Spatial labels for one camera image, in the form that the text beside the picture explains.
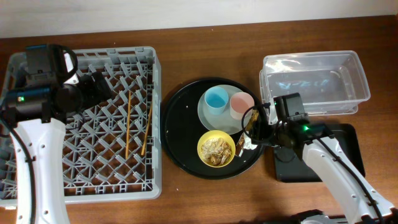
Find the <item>gold snack wrapper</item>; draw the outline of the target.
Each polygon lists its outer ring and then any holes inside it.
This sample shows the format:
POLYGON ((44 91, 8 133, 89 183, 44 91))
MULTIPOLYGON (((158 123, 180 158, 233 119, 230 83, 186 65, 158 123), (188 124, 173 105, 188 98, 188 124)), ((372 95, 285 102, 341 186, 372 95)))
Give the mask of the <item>gold snack wrapper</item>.
MULTIPOLYGON (((249 120, 249 122, 248 122, 248 124, 245 127, 245 131, 247 133, 250 132, 250 130, 252 130, 254 123, 258 119, 258 116, 259 116, 259 112, 258 111, 254 111, 252 116, 251 116, 251 118, 250 118, 250 120, 249 120)), ((245 136, 247 136, 247 135, 245 133, 242 133, 242 135, 240 136, 240 138, 239 138, 239 140, 238 140, 238 142, 236 144, 236 153, 235 153, 236 157, 241 157, 243 152, 244 152, 244 150, 247 150, 247 149, 243 149, 243 143, 244 143, 244 137, 245 136)))

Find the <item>white tissue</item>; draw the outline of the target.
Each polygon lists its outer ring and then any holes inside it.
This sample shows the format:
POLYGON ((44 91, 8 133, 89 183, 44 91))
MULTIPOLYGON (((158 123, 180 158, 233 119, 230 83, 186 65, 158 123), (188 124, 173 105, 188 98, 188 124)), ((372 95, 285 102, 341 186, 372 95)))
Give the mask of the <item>white tissue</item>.
POLYGON ((255 150, 256 148, 257 148, 257 144, 253 144, 251 141, 251 138, 245 136, 244 143, 243 143, 243 149, 255 150))

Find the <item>pink plastic cup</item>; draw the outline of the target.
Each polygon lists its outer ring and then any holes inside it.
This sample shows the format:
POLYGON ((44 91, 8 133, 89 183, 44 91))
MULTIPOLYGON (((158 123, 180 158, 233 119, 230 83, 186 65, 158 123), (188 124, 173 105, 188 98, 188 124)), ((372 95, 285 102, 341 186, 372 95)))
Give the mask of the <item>pink plastic cup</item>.
POLYGON ((237 92, 230 99, 230 115, 234 119, 242 119, 243 114, 254 106, 253 97, 246 92, 237 92))

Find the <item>yellow bowl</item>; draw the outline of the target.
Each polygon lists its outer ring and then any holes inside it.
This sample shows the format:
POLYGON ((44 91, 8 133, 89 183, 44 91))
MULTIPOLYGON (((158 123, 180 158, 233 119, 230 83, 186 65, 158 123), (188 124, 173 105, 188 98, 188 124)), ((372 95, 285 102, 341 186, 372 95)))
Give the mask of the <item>yellow bowl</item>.
POLYGON ((206 132, 198 141, 199 158, 208 166, 219 168, 227 166, 236 154, 232 137, 219 130, 206 132))

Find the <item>food scraps pile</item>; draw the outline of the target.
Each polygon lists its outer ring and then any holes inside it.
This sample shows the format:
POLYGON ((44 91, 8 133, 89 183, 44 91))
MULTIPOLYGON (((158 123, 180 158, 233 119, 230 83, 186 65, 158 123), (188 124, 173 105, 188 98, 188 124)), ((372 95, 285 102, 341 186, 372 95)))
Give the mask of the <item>food scraps pile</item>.
POLYGON ((200 147, 200 157, 210 166, 223 166, 233 155, 231 145, 223 138, 211 138, 200 147))

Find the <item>wooden chopstick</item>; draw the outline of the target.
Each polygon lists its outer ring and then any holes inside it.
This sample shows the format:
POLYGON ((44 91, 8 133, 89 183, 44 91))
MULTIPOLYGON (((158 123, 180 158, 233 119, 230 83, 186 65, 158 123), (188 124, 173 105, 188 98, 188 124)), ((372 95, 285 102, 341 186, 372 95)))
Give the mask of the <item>wooden chopstick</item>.
POLYGON ((147 119, 146 131, 145 131, 145 135, 144 135, 144 143, 142 145, 142 150, 141 150, 141 156, 144 156, 145 153, 146 153, 147 138, 148 138, 149 128, 150 128, 151 119, 152 119, 152 109, 153 109, 153 104, 151 104, 150 110, 149 110, 149 113, 148 113, 148 119, 147 119))
POLYGON ((125 159, 128 159, 129 155, 129 139, 130 139, 130 116, 131 116, 131 92, 128 91, 128 104, 127 104, 127 117, 126 117, 126 149, 125 149, 125 159))

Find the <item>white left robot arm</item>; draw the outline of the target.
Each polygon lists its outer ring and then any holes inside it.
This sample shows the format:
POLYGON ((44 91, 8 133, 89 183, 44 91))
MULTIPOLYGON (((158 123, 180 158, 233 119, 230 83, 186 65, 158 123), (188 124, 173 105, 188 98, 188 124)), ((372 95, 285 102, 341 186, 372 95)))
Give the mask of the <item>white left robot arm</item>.
POLYGON ((1 103, 1 122, 16 152, 17 222, 69 223, 62 174, 66 121, 111 99, 111 90, 101 72, 77 77, 76 53, 66 46, 32 45, 25 55, 27 69, 1 103))

